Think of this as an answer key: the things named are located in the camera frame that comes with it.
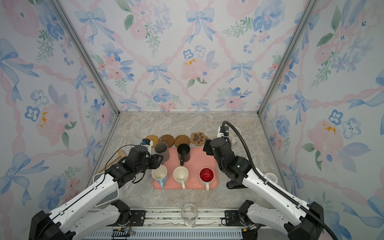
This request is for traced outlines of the white mug red interior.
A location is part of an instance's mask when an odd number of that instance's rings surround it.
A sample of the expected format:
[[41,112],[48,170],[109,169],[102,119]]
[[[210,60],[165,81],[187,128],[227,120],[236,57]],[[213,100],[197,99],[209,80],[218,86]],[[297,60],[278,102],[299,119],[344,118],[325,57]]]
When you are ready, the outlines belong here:
[[200,170],[199,181],[206,191],[210,190],[210,186],[214,179],[215,179],[215,173],[211,168],[202,168]]

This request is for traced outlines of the plain brown wooden coaster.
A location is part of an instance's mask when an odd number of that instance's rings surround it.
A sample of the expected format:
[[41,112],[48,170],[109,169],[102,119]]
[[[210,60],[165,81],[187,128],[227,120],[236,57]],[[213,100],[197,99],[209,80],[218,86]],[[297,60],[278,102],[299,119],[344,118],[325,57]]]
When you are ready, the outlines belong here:
[[181,144],[190,144],[190,137],[187,135],[179,135],[175,138],[175,146],[178,147]]

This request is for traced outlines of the woven rattan round coaster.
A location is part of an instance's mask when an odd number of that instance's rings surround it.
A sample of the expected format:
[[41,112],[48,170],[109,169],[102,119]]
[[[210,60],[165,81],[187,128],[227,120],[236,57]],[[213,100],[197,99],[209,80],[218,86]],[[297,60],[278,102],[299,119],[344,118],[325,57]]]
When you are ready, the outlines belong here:
[[156,135],[149,135],[146,137],[146,139],[152,141],[154,146],[159,143],[159,137],[157,137]]

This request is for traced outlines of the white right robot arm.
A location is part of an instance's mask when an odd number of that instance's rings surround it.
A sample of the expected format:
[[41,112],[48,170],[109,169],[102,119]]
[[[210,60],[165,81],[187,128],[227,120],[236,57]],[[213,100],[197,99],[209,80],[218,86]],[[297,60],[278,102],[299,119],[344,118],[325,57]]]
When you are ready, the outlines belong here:
[[252,201],[240,207],[246,224],[261,224],[288,236],[290,240],[317,240],[329,227],[324,222],[324,209],[317,203],[299,200],[266,178],[253,163],[236,156],[224,137],[207,139],[203,151],[214,156],[226,176],[256,192],[274,206],[268,209]]

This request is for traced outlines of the brown wooden coaster white streak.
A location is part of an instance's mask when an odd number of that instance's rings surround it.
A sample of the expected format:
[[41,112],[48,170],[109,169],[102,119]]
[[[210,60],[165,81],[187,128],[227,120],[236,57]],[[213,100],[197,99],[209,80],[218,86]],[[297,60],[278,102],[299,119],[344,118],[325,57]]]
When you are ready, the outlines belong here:
[[160,143],[166,143],[168,148],[171,148],[175,144],[175,139],[172,135],[163,135],[159,138]]

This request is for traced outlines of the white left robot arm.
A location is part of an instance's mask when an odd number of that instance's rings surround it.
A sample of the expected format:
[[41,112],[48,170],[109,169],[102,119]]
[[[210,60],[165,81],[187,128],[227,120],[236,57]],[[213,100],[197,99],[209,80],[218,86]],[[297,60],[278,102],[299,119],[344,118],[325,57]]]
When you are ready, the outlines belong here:
[[136,175],[160,167],[163,157],[151,154],[147,147],[136,145],[129,155],[107,168],[91,186],[67,203],[51,210],[40,211],[31,220],[30,240],[81,240],[99,229],[132,222],[130,207],[120,199],[89,216],[86,213],[101,200],[126,183],[136,183]]

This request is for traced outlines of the cork paw print coaster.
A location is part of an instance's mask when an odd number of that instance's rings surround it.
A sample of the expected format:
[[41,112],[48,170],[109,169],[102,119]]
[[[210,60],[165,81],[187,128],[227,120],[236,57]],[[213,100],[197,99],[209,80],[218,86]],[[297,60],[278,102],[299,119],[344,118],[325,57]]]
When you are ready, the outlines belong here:
[[190,136],[190,142],[200,147],[206,142],[207,136],[203,132],[192,133]]

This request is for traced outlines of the cream mug blue handle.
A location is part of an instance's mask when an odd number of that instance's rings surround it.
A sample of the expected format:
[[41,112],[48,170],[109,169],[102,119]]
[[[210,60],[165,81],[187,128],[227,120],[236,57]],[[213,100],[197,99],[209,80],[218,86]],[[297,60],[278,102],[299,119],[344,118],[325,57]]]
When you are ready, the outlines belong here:
[[151,172],[153,180],[160,184],[161,188],[165,188],[165,183],[168,181],[168,170],[164,165],[160,165],[157,169]]

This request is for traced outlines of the grey ceramic mug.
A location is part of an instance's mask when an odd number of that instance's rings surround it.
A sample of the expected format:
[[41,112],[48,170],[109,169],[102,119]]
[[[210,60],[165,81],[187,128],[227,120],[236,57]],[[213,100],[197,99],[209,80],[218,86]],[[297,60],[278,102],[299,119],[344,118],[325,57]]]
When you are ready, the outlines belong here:
[[169,160],[170,158],[170,152],[169,152],[169,147],[167,143],[164,142],[159,142],[155,148],[155,153],[159,156],[162,156],[163,159],[161,161],[161,164],[164,164],[166,161]]

